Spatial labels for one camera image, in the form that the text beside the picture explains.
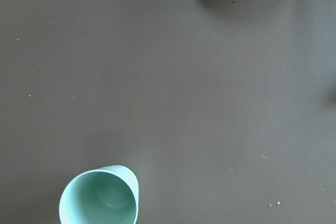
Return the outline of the mint green cup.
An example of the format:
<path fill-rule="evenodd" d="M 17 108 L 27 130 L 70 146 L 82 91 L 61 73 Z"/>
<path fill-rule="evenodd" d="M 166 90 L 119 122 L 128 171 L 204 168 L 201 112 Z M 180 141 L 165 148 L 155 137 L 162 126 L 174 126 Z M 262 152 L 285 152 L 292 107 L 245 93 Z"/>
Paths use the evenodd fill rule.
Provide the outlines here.
<path fill-rule="evenodd" d="M 122 165 L 77 175 L 59 201 L 61 223 L 136 223 L 138 213 L 138 179 Z"/>

